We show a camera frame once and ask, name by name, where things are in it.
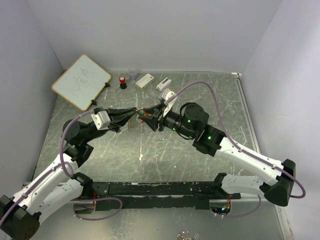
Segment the metal key organizer red handle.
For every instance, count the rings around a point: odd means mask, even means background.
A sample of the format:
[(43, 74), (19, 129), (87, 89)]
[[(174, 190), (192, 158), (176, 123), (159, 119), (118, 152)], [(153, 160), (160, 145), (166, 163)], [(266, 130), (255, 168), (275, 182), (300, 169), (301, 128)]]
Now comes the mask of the metal key organizer red handle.
[(139, 108), (137, 114), (133, 116), (127, 123), (127, 128), (130, 132), (136, 131), (139, 127), (141, 127), (144, 122), (139, 119), (140, 111), (143, 111), (144, 108)]

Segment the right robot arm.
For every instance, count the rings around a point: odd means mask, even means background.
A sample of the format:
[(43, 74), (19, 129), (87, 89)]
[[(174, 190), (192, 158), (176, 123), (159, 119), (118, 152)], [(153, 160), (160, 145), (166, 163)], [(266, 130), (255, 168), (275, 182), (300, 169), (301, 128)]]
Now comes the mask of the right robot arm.
[(138, 117), (153, 131), (171, 129), (192, 140), (193, 147), (202, 154), (232, 161), (254, 174), (242, 177), (223, 175), (222, 180), (212, 186), (216, 198), (246, 193), (264, 196), (277, 206), (286, 207), (289, 204), (296, 175), (294, 161), (268, 158), (229, 139), (223, 131), (208, 124), (209, 114), (197, 103), (188, 102), (180, 109), (176, 113), (160, 103), (138, 110)]

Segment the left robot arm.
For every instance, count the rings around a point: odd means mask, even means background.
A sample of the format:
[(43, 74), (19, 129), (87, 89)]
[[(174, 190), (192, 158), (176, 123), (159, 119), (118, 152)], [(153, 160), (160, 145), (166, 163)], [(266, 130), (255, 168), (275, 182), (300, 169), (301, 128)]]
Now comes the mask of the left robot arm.
[(13, 240), (29, 240), (65, 204), (95, 203), (93, 180), (78, 171), (94, 149), (88, 143), (109, 131), (120, 132), (137, 111), (135, 107), (98, 107), (67, 121), (59, 153), (52, 163), (12, 197), (0, 198), (1, 230)]

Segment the red black stamp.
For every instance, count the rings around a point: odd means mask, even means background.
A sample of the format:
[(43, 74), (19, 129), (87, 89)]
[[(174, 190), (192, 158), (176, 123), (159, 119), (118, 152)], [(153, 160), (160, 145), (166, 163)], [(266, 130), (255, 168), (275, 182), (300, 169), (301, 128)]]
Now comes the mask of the red black stamp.
[(126, 89), (127, 88), (127, 83), (126, 83), (126, 78), (124, 76), (120, 76), (119, 77), (119, 82), (120, 82), (120, 88), (122, 90)]

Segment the white staples box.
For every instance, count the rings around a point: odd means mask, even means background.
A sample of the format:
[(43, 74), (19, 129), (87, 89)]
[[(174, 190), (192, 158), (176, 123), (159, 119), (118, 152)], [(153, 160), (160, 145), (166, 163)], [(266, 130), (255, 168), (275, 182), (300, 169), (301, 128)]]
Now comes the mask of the white staples box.
[(146, 75), (144, 75), (141, 79), (139, 79), (135, 83), (135, 86), (143, 91), (150, 84), (152, 84), (154, 82), (154, 80), (155, 80), (155, 78), (151, 74), (147, 73)]

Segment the white stapler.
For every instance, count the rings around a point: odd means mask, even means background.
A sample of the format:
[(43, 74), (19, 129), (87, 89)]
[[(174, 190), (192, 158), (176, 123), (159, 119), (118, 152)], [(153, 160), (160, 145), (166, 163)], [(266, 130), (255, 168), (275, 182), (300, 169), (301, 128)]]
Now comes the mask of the white stapler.
[(156, 89), (158, 91), (163, 91), (164, 89), (166, 89), (170, 84), (171, 84), (172, 80), (168, 77), (166, 77), (165, 79), (163, 79), (157, 86)]

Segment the clear plastic cup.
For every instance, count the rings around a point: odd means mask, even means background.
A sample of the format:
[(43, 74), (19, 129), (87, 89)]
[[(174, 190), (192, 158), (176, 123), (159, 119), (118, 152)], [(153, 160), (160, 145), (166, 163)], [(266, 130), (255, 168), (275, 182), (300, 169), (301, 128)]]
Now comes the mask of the clear plastic cup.
[(138, 77), (138, 71), (135, 68), (131, 68), (128, 70), (128, 75), (132, 81), (135, 81)]

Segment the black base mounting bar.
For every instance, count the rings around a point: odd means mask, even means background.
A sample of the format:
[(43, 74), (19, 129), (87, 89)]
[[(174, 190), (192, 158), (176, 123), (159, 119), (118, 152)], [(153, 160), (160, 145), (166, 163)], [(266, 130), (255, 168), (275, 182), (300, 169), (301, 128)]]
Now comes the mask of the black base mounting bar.
[(214, 181), (185, 182), (94, 182), (75, 199), (96, 202), (97, 211), (118, 209), (194, 208), (209, 210), (210, 202), (241, 198), (239, 193), (229, 194)]

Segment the small whiteboard wooden frame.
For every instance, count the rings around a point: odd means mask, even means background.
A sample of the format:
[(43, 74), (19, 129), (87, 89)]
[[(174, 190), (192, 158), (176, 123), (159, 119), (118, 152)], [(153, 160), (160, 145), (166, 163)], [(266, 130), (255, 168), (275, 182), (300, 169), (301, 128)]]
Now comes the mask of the small whiteboard wooden frame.
[(110, 73), (82, 54), (51, 89), (81, 111), (87, 111), (111, 78)]

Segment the aluminium frame rail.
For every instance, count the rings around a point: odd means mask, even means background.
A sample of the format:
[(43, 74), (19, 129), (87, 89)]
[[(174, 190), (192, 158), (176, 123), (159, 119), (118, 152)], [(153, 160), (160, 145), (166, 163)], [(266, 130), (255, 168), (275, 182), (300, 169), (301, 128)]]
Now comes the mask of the aluminium frame rail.
[[(237, 72), (232, 72), (231, 75), (235, 79), (235, 82), (236, 82), (236, 85), (237, 85), (237, 89), (238, 89), (238, 92), (239, 92), (239, 95), (240, 95), (240, 98), (241, 98), (242, 109), (245, 112), (244, 113), (245, 114), (245, 119), (246, 119), (246, 122), (247, 122), (247, 125), (248, 125), (248, 128), (249, 128), (249, 134), (250, 134), (250, 138), (252, 140), (253, 149), (260, 154), (261, 153), (260, 147), (259, 147), (259, 144), (258, 144), (258, 140), (257, 140), (257, 137), (256, 137), (256, 133), (255, 133), (254, 127), (253, 127), (253, 123), (252, 123), (252, 120), (251, 120), (251, 116), (250, 116), (250, 113), (249, 113), (247, 102), (246, 102), (246, 99), (245, 99), (245, 94), (244, 94), (244, 91), (243, 91), (243, 88), (242, 88), (242, 85), (241, 85), (241, 76), (242, 75), (240, 73), (237, 73)], [(291, 227), (290, 227), (290, 224), (289, 224), (285, 209), (283, 207), (280, 207), (280, 206), (275, 206), (274, 208), (275, 208), (275, 212), (276, 212), (276, 215), (277, 215), (279, 226), (280, 226), (280, 229), (281, 229), (281, 232), (282, 232), (283, 239), (284, 240), (293, 240), (294, 237), (293, 237), (293, 234), (292, 234), (292, 231), (291, 231)]]

